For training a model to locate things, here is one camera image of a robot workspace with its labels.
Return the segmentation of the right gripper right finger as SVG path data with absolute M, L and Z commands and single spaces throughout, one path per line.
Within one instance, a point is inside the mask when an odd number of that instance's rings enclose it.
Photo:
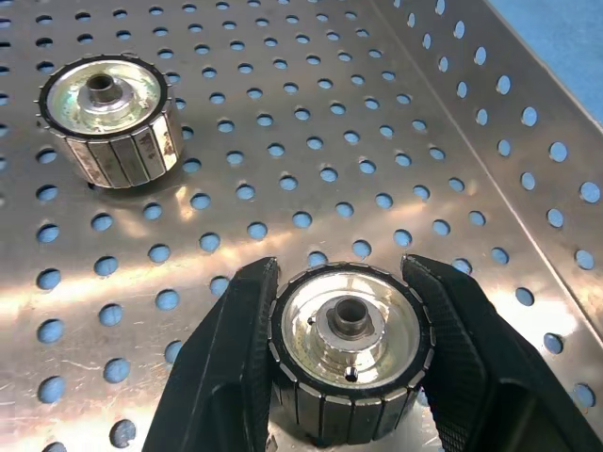
M 599 451 L 602 443 L 541 354 L 453 266 L 408 254 L 402 278 L 434 329 L 423 381 L 447 451 Z

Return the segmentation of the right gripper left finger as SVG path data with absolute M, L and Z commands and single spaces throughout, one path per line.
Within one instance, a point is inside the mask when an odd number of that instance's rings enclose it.
M 182 345 L 144 450 L 265 450 L 271 395 L 269 308 L 277 281 L 273 257 L 236 272 Z

